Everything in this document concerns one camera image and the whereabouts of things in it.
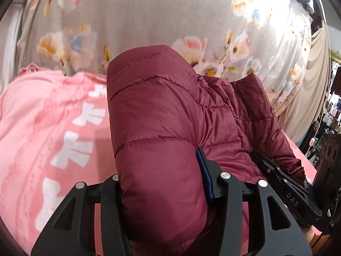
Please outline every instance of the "beige curtain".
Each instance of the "beige curtain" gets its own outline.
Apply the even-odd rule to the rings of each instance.
[[[330,80],[330,44],[327,25],[312,35],[302,87],[290,106],[278,117],[284,132],[298,142],[320,114]]]

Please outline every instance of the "metal screw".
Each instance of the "metal screw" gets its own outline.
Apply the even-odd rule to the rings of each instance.
[[[84,182],[78,182],[78,183],[76,184],[76,189],[83,189],[84,186],[85,186],[85,183],[84,183]]]
[[[260,185],[261,187],[265,188],[268,186],[268,182],[266,182],[265,180],[259,180],[258,181],[258,185]]]
[[[231,178],[231,174],[229,174],[228,172],[222,172],[220,174],[220,177],[222,177],[224,179],[230,179]]]
[[[118,181],[118,174],[115,174],[115,175],[113,176],[113,180],[114,180],[114,181]]]

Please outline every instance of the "floral fabric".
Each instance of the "floral fabric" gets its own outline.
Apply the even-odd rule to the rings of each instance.
[[[19,67],[106,73],[120,53],[167,44],[199,74],[263,82],[281,114],[301,87],[311,20],[296,0],[29,0]]]

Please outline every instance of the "black clamp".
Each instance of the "black clamp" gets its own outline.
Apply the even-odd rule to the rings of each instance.
[[[223,207],[221,227],[212,255],[239,256],[242,241],[243,202],[249,203],[249,253],[247,256],[311,256],[311,249],[294,217],[264,180],[239,181],[222,172],[197,148],[208,203]],[[101,204],[104,256],[132,255],[121,223],[121,189],[118,174],[102,184],[77,183],[58,206],[38,237],[31,256],[97,256],[94,246],[94,205]]]
[[[270,185],[301,225],[304,227],[315,226],[320,231],[328,226],[330,222],[329,207],[319,208],[314,197],[313,186],[307,180],[301,186],[259,152],[252,152],[251,158],[263,174],[267,175]]]

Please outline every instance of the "pink towel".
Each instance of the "pink towel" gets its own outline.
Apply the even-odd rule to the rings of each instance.
[[[103,182],[116,168],[104,76],[34,64],[20,74],[0,96],[0,215],[30,254],[74,184]]]

